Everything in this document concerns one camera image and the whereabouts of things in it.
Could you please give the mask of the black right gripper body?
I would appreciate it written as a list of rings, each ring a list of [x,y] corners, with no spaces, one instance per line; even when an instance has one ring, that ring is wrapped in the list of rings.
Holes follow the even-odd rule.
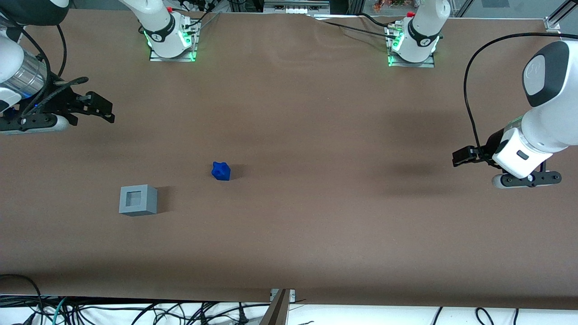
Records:
[[[87,111],[71,86],[60,90],[52,87],[56,95],[41,95],[31,112],[25,114],[28,104],[42,86],[1,84],[1,127],[2,128],[67,128],[78,125],[75,112]]]

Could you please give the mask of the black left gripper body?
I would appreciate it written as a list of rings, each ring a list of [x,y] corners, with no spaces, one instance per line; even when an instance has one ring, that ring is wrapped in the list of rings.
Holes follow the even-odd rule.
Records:
[[[509,167],[511,164],[508,161],[508,150],[511,140],[512,132],[504,128],[489,136],[484,146],[485,162],[491,167]]]

